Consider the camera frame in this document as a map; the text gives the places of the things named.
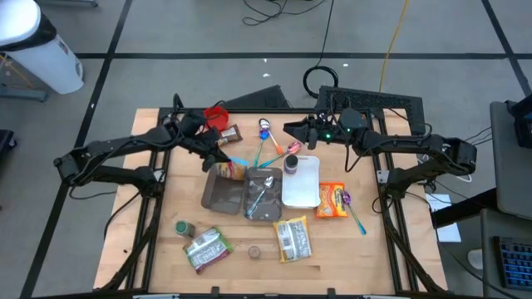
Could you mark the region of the white trash can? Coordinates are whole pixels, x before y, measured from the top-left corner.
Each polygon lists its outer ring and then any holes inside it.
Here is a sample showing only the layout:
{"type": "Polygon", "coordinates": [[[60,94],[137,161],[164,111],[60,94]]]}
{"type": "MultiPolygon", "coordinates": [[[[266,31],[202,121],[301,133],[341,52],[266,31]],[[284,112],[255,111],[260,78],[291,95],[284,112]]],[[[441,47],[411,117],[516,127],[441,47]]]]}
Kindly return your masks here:
{"type": "Polygon", "coordinates": [[[81,61],[34,0],[0,0],[0,52],[58,94],[84,86],[81,61]]]}

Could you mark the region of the brown snack bar wrapper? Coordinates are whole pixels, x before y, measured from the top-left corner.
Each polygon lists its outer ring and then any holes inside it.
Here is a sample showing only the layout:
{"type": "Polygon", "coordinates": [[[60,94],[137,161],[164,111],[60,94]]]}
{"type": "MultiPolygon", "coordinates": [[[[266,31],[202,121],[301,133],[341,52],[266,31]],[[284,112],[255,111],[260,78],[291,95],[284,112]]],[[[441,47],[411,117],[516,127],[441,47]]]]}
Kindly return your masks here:
{"type": "Polygon", "coordinates": [[[219,146],[240,142],[243,140],[240,134],[239,127],[237,125],[231,125],[227,129],[219,133],[219,139],[217,141],[219,146]]]}

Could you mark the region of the blue iridescent spoon teal handle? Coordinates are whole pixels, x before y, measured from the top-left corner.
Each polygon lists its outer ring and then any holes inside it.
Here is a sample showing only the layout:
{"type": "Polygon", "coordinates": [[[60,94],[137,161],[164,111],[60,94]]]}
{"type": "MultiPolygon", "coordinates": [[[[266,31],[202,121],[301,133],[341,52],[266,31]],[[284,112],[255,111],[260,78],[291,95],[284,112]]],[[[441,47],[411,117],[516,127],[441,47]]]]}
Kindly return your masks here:
{"type": "Polygon", "coordinates": [[[268,129],[261,129],[259,131],[259,139],[260,139],[260,142],[259,142],[259,147],[258,147],[258,151],[255,155],[255,158],[254,158],[254,167],[258,167],[259,166],[259,158],[260,158],[260,155],[261,155],[261,152],[262,152],[262,148],[264,146],[264,141],[267,140],[269,138],[269,131],[268,129]]]}

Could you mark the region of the black wedge panel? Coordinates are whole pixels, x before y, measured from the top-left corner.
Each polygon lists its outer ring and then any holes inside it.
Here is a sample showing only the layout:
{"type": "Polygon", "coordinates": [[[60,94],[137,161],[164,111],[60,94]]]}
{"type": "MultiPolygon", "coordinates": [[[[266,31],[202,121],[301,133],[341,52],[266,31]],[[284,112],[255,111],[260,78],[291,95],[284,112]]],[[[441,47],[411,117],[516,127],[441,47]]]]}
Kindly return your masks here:
{"type": "Polygon", "coordinates": [[[244,96],[228,100],[223,103],[224,108],[291,108],[288,100],[284,96],[281,86],[275,85],[259,91],[249,93],[244,96]]]}

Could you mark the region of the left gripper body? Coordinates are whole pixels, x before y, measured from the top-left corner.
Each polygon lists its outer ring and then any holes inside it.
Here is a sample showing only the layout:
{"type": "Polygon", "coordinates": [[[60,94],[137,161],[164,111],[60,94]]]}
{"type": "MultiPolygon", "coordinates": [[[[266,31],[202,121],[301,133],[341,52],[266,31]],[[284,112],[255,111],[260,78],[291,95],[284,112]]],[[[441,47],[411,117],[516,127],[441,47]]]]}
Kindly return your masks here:
{"type": "Polygon", "coordinates": [[[209,154],[214,155],[214,150],[219,148],[218,139],[219,131],[213,128],[192,137],[185,137],[182,147],[200,158],[206,158],[209,154]]]}

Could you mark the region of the silver spoon orange handle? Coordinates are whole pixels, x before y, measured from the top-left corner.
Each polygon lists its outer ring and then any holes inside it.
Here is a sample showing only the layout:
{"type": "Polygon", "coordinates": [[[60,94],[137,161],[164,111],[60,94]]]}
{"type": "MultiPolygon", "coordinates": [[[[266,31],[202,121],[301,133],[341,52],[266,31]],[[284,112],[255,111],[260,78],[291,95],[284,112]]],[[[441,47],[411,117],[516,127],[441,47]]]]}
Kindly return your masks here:
{"type": "Polygon", "coordinates": [[[273,142],[273,144],[275,146],[275,149],[277,150],[278,154],[283,154],[284,153],[283,148],[279,145],[277,140],[273,137],[273,133],[271,131],[270,122],[267,119],[265,119],[265,118],[261,118],[261,119],[259,119],[259,126],[260,126],[260,128],[262,130],[266,130],[268,132],[269,138],[272,140],[272,142],[273,142]]]}

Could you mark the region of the green red ramen packet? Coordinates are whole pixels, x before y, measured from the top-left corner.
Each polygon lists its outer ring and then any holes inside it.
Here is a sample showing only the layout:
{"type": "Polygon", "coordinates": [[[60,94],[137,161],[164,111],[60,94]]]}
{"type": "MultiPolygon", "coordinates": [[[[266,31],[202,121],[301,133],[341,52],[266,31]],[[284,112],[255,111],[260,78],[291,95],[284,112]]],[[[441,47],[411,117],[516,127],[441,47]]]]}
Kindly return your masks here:
{"type": "Polygon", "coordinates": [[[197,274],[226,258],[233,250],[233,246],[217,227],[205,230],[183,246],[185,256],[197,274]]]}

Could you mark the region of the backlit keyboard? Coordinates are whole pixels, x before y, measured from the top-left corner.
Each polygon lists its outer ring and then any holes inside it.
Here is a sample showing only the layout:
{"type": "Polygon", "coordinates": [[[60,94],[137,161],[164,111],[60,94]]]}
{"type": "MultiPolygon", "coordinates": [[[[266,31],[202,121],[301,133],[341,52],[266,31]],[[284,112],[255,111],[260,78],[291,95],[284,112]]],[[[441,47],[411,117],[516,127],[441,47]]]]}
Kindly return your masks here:
{"type": "Polygon", "coordinates": [[[495,236],[493,242],[502,285],[532,292],[532,239],[495,236]]]}

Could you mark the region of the silver metal spoon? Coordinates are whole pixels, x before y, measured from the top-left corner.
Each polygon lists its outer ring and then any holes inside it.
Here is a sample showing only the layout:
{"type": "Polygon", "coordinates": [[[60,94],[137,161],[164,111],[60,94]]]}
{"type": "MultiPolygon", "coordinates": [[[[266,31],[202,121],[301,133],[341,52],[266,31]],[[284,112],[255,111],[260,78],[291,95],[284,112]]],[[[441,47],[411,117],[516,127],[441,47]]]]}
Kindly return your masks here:
{"type": "Polygon", "coordinates": [[[259,202],[262,199],[262,197],[264,196],[264,194],[267,192],[268,189],[270,189],[273,186],[273,182],[274,182],[273,176],[268,176],[266,178],[266,180],[264,180],[264,188],[261,191],[261,193],[257,196],[257,198],[254,200],[254,202],[251,205],[251,207],[246,212],[246,216],[247,217],[249,217],[249,218],[251,217],[251,215],[253,214],[253,212],[255,211],[257,206],[259,205],[259,202]]]}

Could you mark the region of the yellow ramen noodle packet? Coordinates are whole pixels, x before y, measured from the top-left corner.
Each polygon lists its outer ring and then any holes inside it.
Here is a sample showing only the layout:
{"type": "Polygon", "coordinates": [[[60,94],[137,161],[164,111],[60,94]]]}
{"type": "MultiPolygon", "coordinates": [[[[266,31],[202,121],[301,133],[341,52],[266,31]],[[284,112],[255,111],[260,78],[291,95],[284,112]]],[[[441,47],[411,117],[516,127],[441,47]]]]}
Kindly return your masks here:
{"type": "Polygon", "coordinates": [[[313,255],[306,216],[273,224],[278,239],[280,262],[295,262],[313,255]]]}

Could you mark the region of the green lid spice jar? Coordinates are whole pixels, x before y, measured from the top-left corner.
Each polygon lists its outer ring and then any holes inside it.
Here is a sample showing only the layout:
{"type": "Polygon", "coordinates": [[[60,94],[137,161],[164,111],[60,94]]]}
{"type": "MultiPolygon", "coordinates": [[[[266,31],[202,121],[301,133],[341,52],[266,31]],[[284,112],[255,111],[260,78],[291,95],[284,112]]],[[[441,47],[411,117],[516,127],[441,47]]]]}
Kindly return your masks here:
{"type": "Polygon", "coordinates": [[[175,224],[175,232],[181,237],[193,238],[195,236],[195,226],[192,223],[180,220],[175,224]]]}

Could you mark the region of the white computer mouse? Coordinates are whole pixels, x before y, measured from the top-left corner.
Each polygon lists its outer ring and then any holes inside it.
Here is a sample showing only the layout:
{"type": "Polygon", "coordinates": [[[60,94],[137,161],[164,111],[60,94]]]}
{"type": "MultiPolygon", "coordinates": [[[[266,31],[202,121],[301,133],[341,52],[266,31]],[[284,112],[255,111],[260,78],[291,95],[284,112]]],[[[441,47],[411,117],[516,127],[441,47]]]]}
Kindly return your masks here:
{"type": "Polygon", "coordinates": [[[467,253],[469,264],[476,270],[483,269],[483,250],[481,248],[472,249],[467,253]]]}

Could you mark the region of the white plastic bin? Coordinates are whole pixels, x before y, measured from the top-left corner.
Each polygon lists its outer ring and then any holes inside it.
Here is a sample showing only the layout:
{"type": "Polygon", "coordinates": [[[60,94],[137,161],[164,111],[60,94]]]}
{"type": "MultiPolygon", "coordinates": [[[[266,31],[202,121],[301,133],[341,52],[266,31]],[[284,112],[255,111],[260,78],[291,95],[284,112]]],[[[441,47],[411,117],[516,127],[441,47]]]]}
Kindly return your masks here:
{"type": "Polygon", "coordinates": [[[287,208],[316,208],[320,204],[320,160],[315,156],[296,156],[298,157],[297,172],[286,174],[283,171],[282,203],[287,208]]]}

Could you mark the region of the blue yellow ramen packet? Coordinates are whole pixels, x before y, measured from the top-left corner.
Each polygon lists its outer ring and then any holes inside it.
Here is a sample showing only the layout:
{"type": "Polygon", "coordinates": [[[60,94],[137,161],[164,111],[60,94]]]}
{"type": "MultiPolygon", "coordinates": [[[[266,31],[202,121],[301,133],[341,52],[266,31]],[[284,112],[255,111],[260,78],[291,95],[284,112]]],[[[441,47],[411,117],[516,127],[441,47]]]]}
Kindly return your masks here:
{"type": "Polygon", "coordinates": [[[214,172],[221,178],[244,181],[248,167],[248,161],[230,157],[229,162],[216,163],[214,172]]]}

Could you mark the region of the black perforated panel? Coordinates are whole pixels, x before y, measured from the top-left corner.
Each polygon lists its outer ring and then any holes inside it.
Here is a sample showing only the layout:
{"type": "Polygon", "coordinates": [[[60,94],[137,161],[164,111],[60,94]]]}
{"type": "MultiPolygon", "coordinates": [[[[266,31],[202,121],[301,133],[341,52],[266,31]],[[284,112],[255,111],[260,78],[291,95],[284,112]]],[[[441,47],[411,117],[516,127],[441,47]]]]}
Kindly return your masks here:
{"type": "Polygon", "coordinates": [[[424,135],[424,110],[421,97],[401,96],[395,94],[361,91],[333,86],[321,86],[315,108],[327,110],[330,101],[334,100],[335,110],[351,106],[355,110],[364,109],[403,109],[406,117],[411,121],[410,129],[414,135],[424,135]]]}

